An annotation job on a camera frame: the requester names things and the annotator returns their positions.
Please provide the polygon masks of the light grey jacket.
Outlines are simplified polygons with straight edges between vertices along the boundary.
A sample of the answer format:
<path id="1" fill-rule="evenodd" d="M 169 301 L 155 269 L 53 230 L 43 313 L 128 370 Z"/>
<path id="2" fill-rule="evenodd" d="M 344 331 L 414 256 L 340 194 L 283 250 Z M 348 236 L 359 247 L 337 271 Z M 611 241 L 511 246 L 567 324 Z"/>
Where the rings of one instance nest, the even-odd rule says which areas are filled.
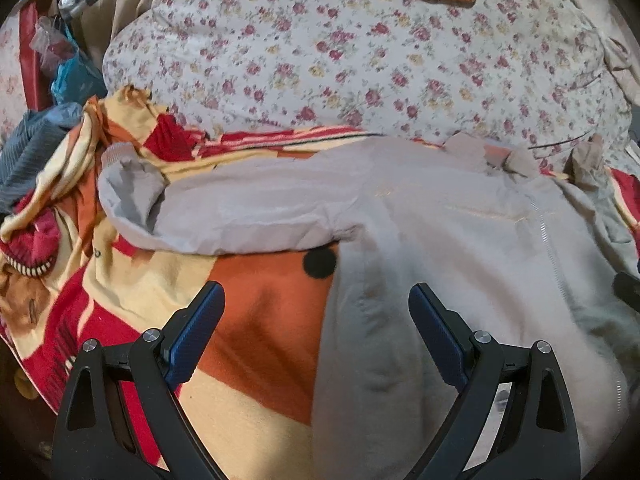
<path id="1" fill-rule="evenodd" d="M 451 392 L 408 310 L 426 283 L 474 330 L 543 339 L 558 358 L 591 469 L 639 380 L 639 317 L 612 291 L 636 244 L 573 185 L 489 167 L 483 145 L 440 150 L 375 136 L 309 158 L 250 158 L 167 180 L 131 145 L 102 157 L 100 203 L 136 247 L 195 255 L 335 243 L 314 400 L 321 479 L 398 479 L 448 412 Z"/>

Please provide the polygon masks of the orange red yellow blanket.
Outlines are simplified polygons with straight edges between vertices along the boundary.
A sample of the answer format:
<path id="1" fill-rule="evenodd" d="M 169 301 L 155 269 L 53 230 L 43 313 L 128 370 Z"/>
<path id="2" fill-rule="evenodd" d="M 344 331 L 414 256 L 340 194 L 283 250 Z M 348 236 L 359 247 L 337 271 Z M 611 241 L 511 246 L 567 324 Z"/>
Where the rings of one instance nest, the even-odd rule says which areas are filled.
<path id="1" fill-rule="evenodd" d="M 179 126 L 145 90 L 89 100 L 1 228 L 1 336 L 43 400 L 58 408 L 86 339 L 133 341 L 216 280 L 224 315 L 179 401 L 230 478 L 311 478 L 311 402 L 334 248 L 220 258 L 150 252 L 104 216 L 96 179 L 102 153 L 118 141 L 178 181 L 253 157 L 306 157 L 363 136 L 332 126 L 209 141 Z"/>

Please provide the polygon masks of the floral bed quilt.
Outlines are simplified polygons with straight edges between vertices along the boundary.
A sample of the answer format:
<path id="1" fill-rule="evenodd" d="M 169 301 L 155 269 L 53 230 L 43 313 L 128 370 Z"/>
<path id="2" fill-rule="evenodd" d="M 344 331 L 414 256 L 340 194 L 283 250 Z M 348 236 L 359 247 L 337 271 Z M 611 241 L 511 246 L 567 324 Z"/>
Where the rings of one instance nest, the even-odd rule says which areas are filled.
<path id="1" fill-rule="evenodd" d="M 639 66 L 608 0 L 153 0 L 111 42 L 107 88 L 152 92 L 209 133 L 346 125 L 465 131 L 544 168 L 600 136 L 627 172 Z"/>

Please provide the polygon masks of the blue grey striped garment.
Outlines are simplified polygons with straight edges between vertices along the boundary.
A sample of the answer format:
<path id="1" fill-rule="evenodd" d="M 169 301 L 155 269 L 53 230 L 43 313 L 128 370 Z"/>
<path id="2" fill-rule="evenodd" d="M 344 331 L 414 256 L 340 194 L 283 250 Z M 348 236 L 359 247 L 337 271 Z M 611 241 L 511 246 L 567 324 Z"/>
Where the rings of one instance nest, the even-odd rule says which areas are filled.
<path id="1" fill-rule="evenodd" d="M 2 216 L 35 187 L 36 177 L 81 118 L 82 106 L 75 102 L 25 113 L 1 152 Z"/>

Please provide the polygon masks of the dark red bag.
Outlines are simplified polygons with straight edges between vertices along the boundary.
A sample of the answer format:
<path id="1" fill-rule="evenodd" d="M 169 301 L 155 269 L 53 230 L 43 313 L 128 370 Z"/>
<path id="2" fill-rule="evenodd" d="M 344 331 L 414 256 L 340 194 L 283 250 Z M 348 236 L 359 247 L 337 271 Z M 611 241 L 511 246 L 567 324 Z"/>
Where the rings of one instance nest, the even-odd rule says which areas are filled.
<path id="1" fill-rule="evenodd" d="M 30 110 L 45 110 L 52 105 L 50 78 L 41 70 L 40 56 L 30 46 L 35 37 L 38 18 L 40 13 L 35 1 L 23 6 L 18 14 L 20 66 L 26 105 Z"/>

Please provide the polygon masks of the teal plastic bag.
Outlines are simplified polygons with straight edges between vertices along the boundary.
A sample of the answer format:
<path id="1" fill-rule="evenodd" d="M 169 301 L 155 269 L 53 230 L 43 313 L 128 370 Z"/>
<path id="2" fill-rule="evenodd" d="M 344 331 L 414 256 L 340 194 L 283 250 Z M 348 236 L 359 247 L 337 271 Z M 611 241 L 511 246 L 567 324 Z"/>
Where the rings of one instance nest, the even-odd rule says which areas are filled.
<path id="1" fill-rule="evenodd" d="M 50 90 L 55 105 L 85 105 L 94 96 L 102 99 L 107 95 L 101 72 L 82 51 L 58 66 Z"/>

